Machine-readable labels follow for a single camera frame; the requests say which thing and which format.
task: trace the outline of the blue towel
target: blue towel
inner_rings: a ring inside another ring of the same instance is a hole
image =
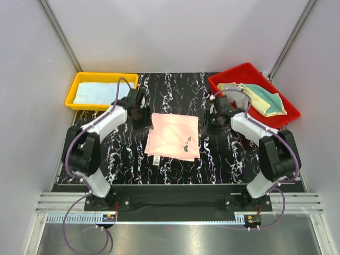
[[[119,87],[118,99],[126,97],[129,86],[122,82]],[[117,83],[81,82],[78,85],[74,104],[110,105],[116,99]]]

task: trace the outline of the green cloth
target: green cloth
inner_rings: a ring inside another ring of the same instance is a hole
[[[278,93],[272,94],[266,89],[255,84],[244,83],[244,85],[270,105],[270,107],[266,111],[266,115],[275,115],[275,113],[284,115],[287,114],[283,106],[281,97]]]

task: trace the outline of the metal floor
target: metal floor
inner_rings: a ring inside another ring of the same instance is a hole
[[[263,226],[274,220],[263,216]],[[70,239],[90,225],[67,225]],[[284,215],[273,228],[248,232],[243,226],[115,225],[109,229],[114,245],[111,255],[321,255],[308,215]],[[99,230],[86,232],[71,244],[83,253],[99,251],[106,236]],[[46,224],[39,255],[74,254],[64,244],[61,224]]]

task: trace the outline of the yellow tray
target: yellow tray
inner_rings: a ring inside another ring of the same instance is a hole
[[[117,82],[120,77],[126,78],[131,88],[138,87],[138,74],[132,73],[77,73],[72,83],[70,92],[66,97],[65,105],[73,110],[90,110],[90,111],[106,111],[109,105],[83,105],[74,104],[75,95],[77,94],[78,85],[80,82]]]

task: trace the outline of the printed logo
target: printed logo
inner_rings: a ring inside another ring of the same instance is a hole
[[[182,146],[184,148],[185,152],[188,152],[188,147],[189,147],[189,142],[191,142],[191,137],[189,137],[185,143],[184,146]]]

